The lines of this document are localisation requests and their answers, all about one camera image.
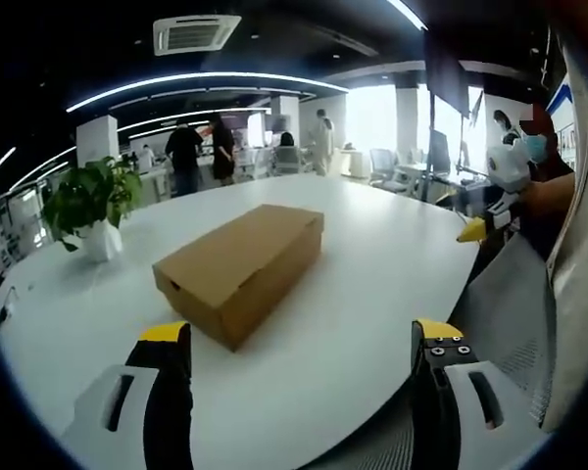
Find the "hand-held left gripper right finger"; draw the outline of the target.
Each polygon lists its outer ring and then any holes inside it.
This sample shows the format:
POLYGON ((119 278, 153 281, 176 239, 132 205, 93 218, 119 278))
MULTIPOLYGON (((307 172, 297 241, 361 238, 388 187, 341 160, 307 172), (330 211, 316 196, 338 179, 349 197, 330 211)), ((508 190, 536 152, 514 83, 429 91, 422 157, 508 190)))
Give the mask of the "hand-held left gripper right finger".
POLYGON ((454 326, 412 323, 414 469, 517 469, 539 444, 521 389, 454 326))

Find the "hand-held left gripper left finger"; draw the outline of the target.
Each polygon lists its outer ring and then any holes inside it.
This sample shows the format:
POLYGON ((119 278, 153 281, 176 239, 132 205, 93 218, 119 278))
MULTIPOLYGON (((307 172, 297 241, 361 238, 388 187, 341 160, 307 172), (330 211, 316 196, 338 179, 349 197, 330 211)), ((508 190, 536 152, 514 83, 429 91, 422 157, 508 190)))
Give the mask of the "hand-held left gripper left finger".
POLYGON ((191 469, 191 326, 146 330, 74 402, 62 436, 84 469, 191 469))

